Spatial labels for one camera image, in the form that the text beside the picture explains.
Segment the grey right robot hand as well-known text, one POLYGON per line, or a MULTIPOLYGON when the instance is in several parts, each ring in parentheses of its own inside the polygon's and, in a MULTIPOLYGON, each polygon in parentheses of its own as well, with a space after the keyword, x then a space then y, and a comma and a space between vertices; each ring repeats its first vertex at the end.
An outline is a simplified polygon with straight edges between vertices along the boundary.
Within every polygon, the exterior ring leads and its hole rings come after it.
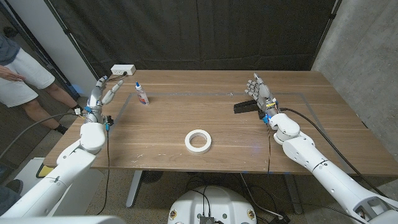
POLYGON ((248 80, 246 86, 245 93, 256 101, 259 109, 268 115, 269 118, 278 113, 276 99, 257 73, 254 73, 254 80, 248 80))

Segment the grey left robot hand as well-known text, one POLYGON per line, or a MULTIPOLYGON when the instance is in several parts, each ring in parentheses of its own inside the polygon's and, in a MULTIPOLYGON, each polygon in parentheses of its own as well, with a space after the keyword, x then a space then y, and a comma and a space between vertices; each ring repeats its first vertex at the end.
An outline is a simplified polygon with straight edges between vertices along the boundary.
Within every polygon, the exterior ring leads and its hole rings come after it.
POLYGON ((123 85, 124 80, 118 80, 117 84, 113 86, 104 96, 103 91, 106 88, 106 84, 108 82, 108 77, 103 76, 97 82, 95 87, 91 91, 91 95, 88 98, 88 102, 86 104, 85 110, 85 122, 84 123, 101 123, 108 124, 112 126, 114 124, 111 116, 103 116, 102 115, 102 106, 110 103, 115 93, 119 90, 119 88, 123 85))

